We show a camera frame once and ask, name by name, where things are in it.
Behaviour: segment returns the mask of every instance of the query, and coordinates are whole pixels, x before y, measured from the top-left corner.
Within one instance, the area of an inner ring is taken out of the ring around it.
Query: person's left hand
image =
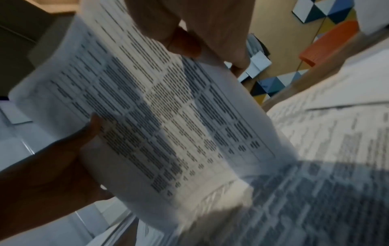
[[[0,240],[41,226],[113,195],[89,175],[79,152],[100,130],[100,118],[0,172]]]

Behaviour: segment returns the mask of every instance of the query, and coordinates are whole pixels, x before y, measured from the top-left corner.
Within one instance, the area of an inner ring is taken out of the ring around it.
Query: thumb
[[[101,128],[101,118],[93,113],[90,117],[89,123],[78,132],[71,136],[60,140],[59,144],[68,150],[78,151],[82,146],[90,142],[98,135]]]
[[[168,51],[175,54],[190,58],[198,58],[201,55],[200,43],[181,27],[177,27],[170,37],[160,42]]]

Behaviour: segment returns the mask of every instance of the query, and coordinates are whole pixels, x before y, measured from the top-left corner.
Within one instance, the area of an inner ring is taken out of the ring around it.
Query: red-orange plastic object
[[[334,51],[359,32],[357,21],[344,21],[304,50],[299,58],[310,66],[322,63]]]

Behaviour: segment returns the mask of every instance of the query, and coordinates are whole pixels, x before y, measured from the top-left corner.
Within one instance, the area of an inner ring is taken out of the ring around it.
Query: tan floor
[[[297,0],[256,0],[250,32],[265,44],[273,63],[260,79],[297,71],[299,54],[312,44],[324,19],[307,24],[292,13]],[[245,85],[252,87],[253,82]]]

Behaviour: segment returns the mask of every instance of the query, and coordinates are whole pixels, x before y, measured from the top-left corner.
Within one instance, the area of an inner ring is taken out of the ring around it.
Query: orange object
[[[299,58],[310,66],[320,64],[357,32],[359,32],[357,21],[344,21],[311,44]]]

